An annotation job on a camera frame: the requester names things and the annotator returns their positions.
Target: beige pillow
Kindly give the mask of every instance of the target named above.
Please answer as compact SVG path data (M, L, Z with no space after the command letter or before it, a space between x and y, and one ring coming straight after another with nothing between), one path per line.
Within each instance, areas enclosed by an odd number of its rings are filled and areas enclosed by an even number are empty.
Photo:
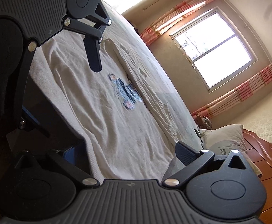
M262 175L260 169L247 155L243 137L243 125L227 125L217 130L200 130L205 145L216 155L228 155L233 149L239 150L257 175Z

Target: bed sheet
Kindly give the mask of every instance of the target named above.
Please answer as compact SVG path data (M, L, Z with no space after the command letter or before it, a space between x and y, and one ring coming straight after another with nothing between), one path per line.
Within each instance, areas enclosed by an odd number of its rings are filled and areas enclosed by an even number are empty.
M85 139L95 178L161 180L175 142L202 148L197 126L131 24L105 7L112 25L103 34L100 73L89 68L83 36L62 31L36 50L30 75ZM183 167L172 162L171 170Z

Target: window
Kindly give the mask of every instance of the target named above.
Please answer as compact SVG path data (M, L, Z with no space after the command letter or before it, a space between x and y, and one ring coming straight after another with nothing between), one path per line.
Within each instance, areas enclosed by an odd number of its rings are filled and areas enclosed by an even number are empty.
M191 58L209 92L255 62L242 36L219 9L191 21L172 36Z

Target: window frame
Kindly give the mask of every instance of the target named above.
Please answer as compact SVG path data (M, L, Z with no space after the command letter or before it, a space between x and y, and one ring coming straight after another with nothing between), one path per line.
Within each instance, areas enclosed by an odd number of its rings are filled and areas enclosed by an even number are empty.
M226 22L226 24L231 28L231 30L234 32L234 34L232 36L230 36L229 38L227 38L226 40L224 40L223 42L221 42L218 45L216 45L215 47L213 47L212 49L209 49L207 52L205 52L202 55L198 56L194 60L190 60L189 61L191 63L191 65L192 65L193 69L196 71L196 73L201 78L202 82L204 83L204 85L207 88L207 90L208 90L209 93L212 92L212 91L214 91L214 90L216 90L216 89L218 89L223 84L227 83L228 81L230 81L231 79L233 79L234 77L236 77L238 74L240 74L242 71L244 71L249 66L251 66L254 62L257 61L257 58L256 58L253 50L251 49L251 47L249 46L249 44L247 43L247 41L244 39L243 35L232 24L232 22L229 20L229 18L219 9L219 7L215 7L213 9L210 9L209 11L207 11L204 14L202 14L202 15L198 16L197 18L193 19L192 21L190 21L189 23L185 24L184 26L182 26L181 28L179 28L176 32L174 32L173 34L170 35L171 38L174 40L175 44L177 46L179 46L179 49L182 51L182 53L184 55L186 54L185 50L182 48L182 46L178 43L178 41L175 38L177 36L179 36L180 34L184 33L186 30L192 28L193 26L197 25L198 23L202 22L203 20L207 19L208 17L210 17L210 16L212 16L212 15L214 15L216 13ZM229 76L227 76L226 78L222 79L221 81L219 81L215 85L209 87L208 84L206 83L206 81L204 80L203 76L199 72L199 70L196 68L196 66L195 66L194 63L197 60L199 60L200 58L202 58L203 56L207 55L208 53L210 53L211 51L213 51L214 49L216 49L217 47L219 47L220 45L224 44L225 42L227 42L228 40L230 40L231 38L236 37L236 36L239 38L239 40L243 44L243 46L246 49L246 51L247 51L248 55L250 56L251 60L248 63L246 63L244 66L242 66L241 68L239 68L238 70L236 70L235 72L233 72L232 74L230 74Z

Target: plaid curtain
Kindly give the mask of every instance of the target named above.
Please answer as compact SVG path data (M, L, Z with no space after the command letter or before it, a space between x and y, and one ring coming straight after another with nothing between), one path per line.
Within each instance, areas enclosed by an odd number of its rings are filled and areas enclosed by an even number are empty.
M246 100L271 81L272 63L254 75L252 78L242 83L240 86L237 86L235 89L229 91L225 95L203 106L202 108L193 112L191 115L194 120L196 120L197 114L199 114L201 117L206 116L207 118L211 119Z
M184 0L147 27L140 34L140 37L146 45L150 45L177 22L212 1L213 0Z

